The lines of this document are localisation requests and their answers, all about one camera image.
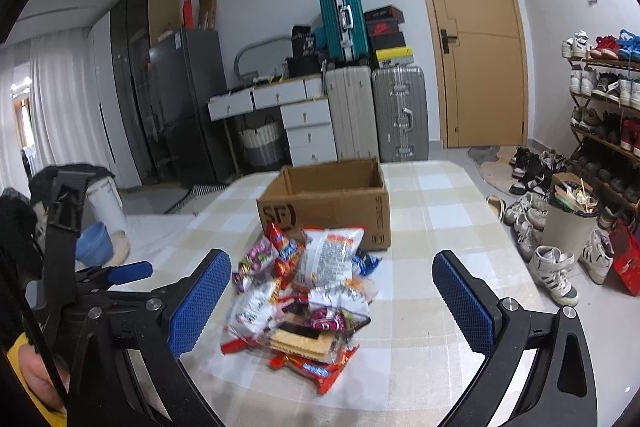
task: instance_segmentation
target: white drawer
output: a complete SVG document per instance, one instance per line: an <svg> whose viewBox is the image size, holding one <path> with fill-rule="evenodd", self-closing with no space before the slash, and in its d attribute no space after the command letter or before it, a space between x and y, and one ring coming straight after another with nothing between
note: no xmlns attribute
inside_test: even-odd
<svg viewBox="0 0 640 427"><path fill-rule="evenodd" d="M284 103L299 102L300 100L306 100L304 80L294 80L293 82L254 88L256 109L275 107Z"/></svg>
<svg viewBox="0 0 640 427"><path fill-rule="evenodd" d="M333 143L297 147L296 149L290 149L289 153L291 154L291 163L294 167L313 165L315 163L335 162L338 159Z"/></svg>
<svg viewBox="0 0 640 427"><path fill-rule="evenodd" d="M330 123L322 125L310 125L309 127L298 127L287 131L289 148L309 147L310 145L321 145L330 143L335 146L334 128Z"/></svg>
<svg viewBox="0 0 640 427"><path fill-rule="evenodd" d="M282 123L285 129L331 123L329 101L326 98L314 100L313 102L285 105L280 108L280 113L282 114Z"/></svg>
<svg viewBox="0 0 640 427"><path fill-rule="evenodd" d="M305 90L308 100L320 98L321 96L323 96L324 93L322 92L322 76L305 78Z"/></svg>
<svg viewBox="0 0 640 427"><path fill-rule="evenodd" d="M245 114L254 110L251 89L214 96L209 100L209 116L211 121L223 120L230 116Z"/></svg>

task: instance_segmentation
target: white curtain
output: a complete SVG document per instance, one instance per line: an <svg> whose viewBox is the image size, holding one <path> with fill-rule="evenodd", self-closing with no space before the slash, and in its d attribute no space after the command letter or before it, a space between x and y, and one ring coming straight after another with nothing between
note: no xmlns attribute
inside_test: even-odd
<svg viewBox="0 0 640 427"><path fill-rule="evenodd" d="M27 173L22 164L18 130L14 115L14 50L0 50L0 192L13 187L25 196L30 196Z"/></svg>
<svg viewBox="0 0 640 427"><path fill-rule="evenodd" d="M100 108L88 94L86 31L31 40L31 115L38 170L89 163L109 168Z"/></svg>

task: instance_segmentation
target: person's hand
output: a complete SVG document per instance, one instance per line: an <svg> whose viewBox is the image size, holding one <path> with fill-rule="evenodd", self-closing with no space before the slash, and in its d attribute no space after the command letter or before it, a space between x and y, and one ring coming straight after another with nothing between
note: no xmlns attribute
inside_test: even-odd
<svg viewBox="0 0 640 427"><path fill-rule="evenodd" d="M22 376L33 394L49 409L66 412L62 400L58 396L49 378L49 373L42 361L42 357L36 353L33 346L29 344L20 346L18 349L18 363L20 364ZM60 357L55 357L55 363L62 384L68 391L69 379L71 377L68 367L66 367L66 363L60 359Z"/></svg>

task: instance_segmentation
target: suitcase handle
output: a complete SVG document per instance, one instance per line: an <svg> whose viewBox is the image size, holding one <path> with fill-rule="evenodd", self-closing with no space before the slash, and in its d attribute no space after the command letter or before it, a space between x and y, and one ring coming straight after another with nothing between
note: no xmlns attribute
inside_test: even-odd
<svg viewBox="0 0 640 427"><path fill-rule="evenodd" d="M353 30L353 12L351 5L347 4L340 12L340 24L343 30Z"/></svg>
<svg viewBox="0 0 640 427"><path fill-rule="evenodd" d="M414 112L407 107L405 107L402 112L404 112L406 117L409 119L409 127L407 128L407 131L414 130Z"/></svg>

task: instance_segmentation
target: beige suitcase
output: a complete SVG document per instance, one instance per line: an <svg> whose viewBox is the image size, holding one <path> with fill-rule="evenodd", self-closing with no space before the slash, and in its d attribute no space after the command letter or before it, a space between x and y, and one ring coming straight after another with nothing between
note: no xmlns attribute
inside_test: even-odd
<svg viewBox="0 0 640 427"><path fill-rule="evenodd" d="M371 70L355 66L327 71L325 81L338 160L377 158Z"/></svg>

